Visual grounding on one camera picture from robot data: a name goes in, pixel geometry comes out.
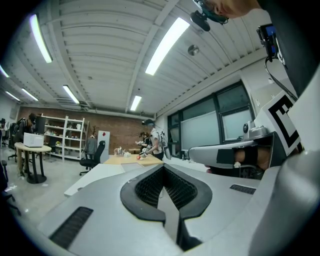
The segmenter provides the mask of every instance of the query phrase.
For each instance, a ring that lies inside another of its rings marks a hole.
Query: wooden table
[[[104,164],[121,165],[121,164],[138,163],[145,167],[145,166],[152,166],[152,165],[161,165],[164,163],[163,161],[154,157],[152,154],[148,154],[145,158],[141,157],[142,160],[138,160],[137,156],[138,154],[132,154],[130,155],[130,157],[113,155],[107,161],[105,161]]]
[[[136,154],[137,152],[140,153],[140,148],[129,148],[128,150],[131,154]]]
[[[29,171],[29,159],[28,157],[25,157],[25,161],[26,161],[26,170],[27,170],[27,174],[28,177],[26,178],[26,181],[28,183],[31,184],[38,184],[38,183],[43,183],[47,180],[47,177],[44,174],[44,167],[43,167],[43,163],[42,163],[42,153],[43,152],[50,152],[51,151],[51,147],[49,146],[42,146],[42,147],[28,147],[26,145],[24,145],[21,142],[17,142],[14,144],[14,146],[16,147],[16,150],[23,150],[23,151],[28,151],[32,153],[32,167],[33,167],[33,175],[30,174]],[[40,159],[40,169],[41,169],[41,175],[37,174],[37,168],[36,168],[36,157],[35,157],[35,153],[39,152],[39,159]]]

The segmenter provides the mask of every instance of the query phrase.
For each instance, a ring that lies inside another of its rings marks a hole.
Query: person
[[[211,13],[229,19],[242,17],[253,9],[267,11],[275,27],[288,78],[298,97],[304,92],[320,63],[320,47],[308,26],[318,23],[317,8],[307,9],[308,18],[304,22],[302,14],[290,6],[291,2],[288,0],[204,0],[203,3]],[[270,150],[263,147],[254,147],[252,150],[256,156],[252,163],[266,170]],[[235,162],[243,163],[245,159],[244,150],[235,152]]]
[[[32,134],[33,129],[32,126],[33,124],[36,123],[36,115],[34,113],[31,113],[28,117],[26,118],[21,118],[17,124],[16,124],[16,133],[14,135],[14,143],[23,143],[24,142],[24,136],[25,133]],[[27,172],[28,170],[28,165],[29,165],[29,152],[28,151],[23,151],[24,152],[24,172]],[[16,150],[16,157],[17,157],[17,163],[18,163],[18,174],[21,176],[25,176],[22,168],[22,151],[21,149]]]
[[[147,119],[144,121],[144,124],[146,125],[147,129],[150,132],[150,140],[152,144],[152,148],[149,149],[146,153],[147,154],[152,153],[154,157],[158,158],[159,160],[163,160],[164,150],[160,144],[160,134],[156,130],[155,122],[152,121],[151,119]]]
[[[140,132],[140,136],[139,137],[142,138],[142,141],[140,141],[140,142],[136,141],[135,144],[141,146],[140,152],[142,152],[142,150],[149,145],[150,136],[149,136],[149,134],[147,132],[142,131],[142,132]]]

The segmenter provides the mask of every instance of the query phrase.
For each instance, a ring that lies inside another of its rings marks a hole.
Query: round table
[[[33,175],[29,171],[29,159],[28,159],[28,157],[26,157],[25,161],[28,163],[26,165],[26,170],[27,170],[27,174],[28,174],[28,177],[26,178],[26,181],[28,183],[30,183],[30,184],[39,184],[39,183],[45,182],[47,180],[47,177],[44,174],[44,167],[43,167],[43,164],[42,164],[42,153],[43,152],[50,152],[51,151],[51,147],[49,147],[49,146],[28,147],[28,146],[24,145],[21,142],[15,143],[14,146],[16,147],[17,150],[28,151],[28,152],[31,152],[31,154],[32,154]],[[37,174],[37,169],[36,169],[35,153],[38,153],[38,152],[40,153],[39,154],[39,159],[40,159],[41,175]]]

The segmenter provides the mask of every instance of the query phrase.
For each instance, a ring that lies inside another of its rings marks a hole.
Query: white shirt
[[[159,133],[155,128],[153,128],[152,131],[151,131],[151,135],[150,135],[150,139],[151,139],[151,142],[152,142],[152,146],[156,145],[156,143],[155,143],[155,138],[158,140],[159,146],[158,146],[157,149],[155,149],[155,150],[153,151],[153,153],[154,153],[154,154],[160,154],[160,153],[162,153],[162,151],[163,151],[163,150],[162,150],[162,147],[160,146],[160,133]]]

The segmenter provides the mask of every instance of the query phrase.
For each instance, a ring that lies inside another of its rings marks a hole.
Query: black mesh vent
[[[178,210],[196,198],[198,190],[195,185],[168,169],[166,169],[164,175],[165,189]]]
[[[57,245],[68,249],[94,210],[86,207],[76,209],[50,236]]]
[[[240,192],[243,192],[243,193],[247,193],[247,194],[250,194],[250,195],[253,195],[256,191],[255,188],[253,187],[248,187],[248,186],[241,186],[241,185],[236,185],[236,184],[233,184],[230,189],[232,190],[236,190],[236,191],[240,191]]]
[[[163,187],[163,169],[160,168],[139,181],[135,193],[146,204],[158,208],[159,194]]]

